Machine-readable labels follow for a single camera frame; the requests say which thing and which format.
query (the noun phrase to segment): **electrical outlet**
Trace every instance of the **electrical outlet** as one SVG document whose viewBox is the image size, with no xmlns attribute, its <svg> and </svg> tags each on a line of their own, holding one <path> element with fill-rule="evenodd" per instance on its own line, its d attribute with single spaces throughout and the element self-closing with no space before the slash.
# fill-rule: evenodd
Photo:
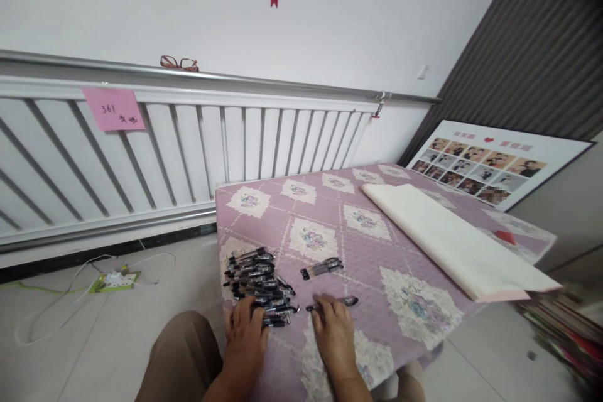
<svg viewBox="0 0 603 402">
<path fill-rule="evenodd" d="M 423 67 L 419 71 L 419 75 L 416 76 L 416 79 L 417 80 L 425 80 L 425 77 L 427 77 L 428 71 L 429 71 L 429 64 L 423 65 Z"/>
<path fill-rule="evenodd" d="M 140 279 L 140 272 L 126 273 L 102 273 L 99 279 L 92 285 L 89 293 L 115 292 L 133 289 L 134 283 Z"/>
</svg>

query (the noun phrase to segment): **pile of pens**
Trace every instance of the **pile of pens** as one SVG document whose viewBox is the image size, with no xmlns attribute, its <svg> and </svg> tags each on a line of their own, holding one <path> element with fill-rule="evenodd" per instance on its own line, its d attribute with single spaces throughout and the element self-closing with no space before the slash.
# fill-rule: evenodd
<svg viewBox="0 0 603 402">
<path fill-rule="evenodd" d="M 322 275 L 324 273 L 333 273 L 340 271 L 344 266 L 342 265 L 339 258 L 328 258 L 322 261 L 320 264 L 316 264 L 305 269 L 301 269 L 301 275 L 304 280 L 309 280 L 315 276 Z"/>
<path fill-rule="evenodd" d="M 256 298 L 252 306 L 266 310 L 262 326 L 284 327 L 291 323 L 289 314 L 299 312 L 300 307 L 290 304 L 295 291 L 276 274 L 273 260 L 264 247 L 229 258 L 224 287 L 230 286 L 237 300 Z"/>
</svg>

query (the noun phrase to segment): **person's left hand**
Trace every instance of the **person's left hand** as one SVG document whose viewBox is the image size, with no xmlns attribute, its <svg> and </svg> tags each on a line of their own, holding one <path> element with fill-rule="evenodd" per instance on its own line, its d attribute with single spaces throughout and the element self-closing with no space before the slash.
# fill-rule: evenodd
<svg viewBox="0 0 603 402">
<path fill-rule="evenodd" d="M 245 297 L 226 318 L 226 351 L 224 379 L 247 398 L 253 391 L 264 364 L 264 353 L 270 328 L 262 330 L 264 308 L 256 308 L 251 316 L 255 297 Z"/>
</svg>

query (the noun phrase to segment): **red heart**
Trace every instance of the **red heart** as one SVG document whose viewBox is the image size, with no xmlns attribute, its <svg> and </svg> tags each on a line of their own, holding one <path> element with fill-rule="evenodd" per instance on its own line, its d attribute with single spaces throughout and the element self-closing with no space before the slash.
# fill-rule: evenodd
<svg viewBox="0 0 603 402">
<path fill-rule="evenodd" d="M 507 231 L 496 231 L 495 235 L 500 240 L 504 240 L 505 242 L 508 242 L 511 245 L 517 245 L 517 242 L 515 241 L 515 237 L 510 232 L 507 232 Z"/>
</svg>

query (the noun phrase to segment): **red glasses frame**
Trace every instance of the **red glasses frame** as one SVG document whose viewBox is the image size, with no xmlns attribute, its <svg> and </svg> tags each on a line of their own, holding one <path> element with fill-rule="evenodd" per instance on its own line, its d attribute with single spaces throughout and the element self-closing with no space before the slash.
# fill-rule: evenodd
<svg viewBox="0 0 603 402">
<path fill-rule="evenodd" d="M 183 62 L 192 62 L 192 64 L 190 66 L 184 67 L 182 64 Z M 180 60 L 180 64 L 178 64 L 176 58 L 171 57 L 169 55 L 162 55 L 159 64 L 166 68 L 179 68 L 191 72 L 199 72 L 199 68 L 197 67 L 197 60 L 191 60 L 190 58 L 183 58 Z"/>
</svg>

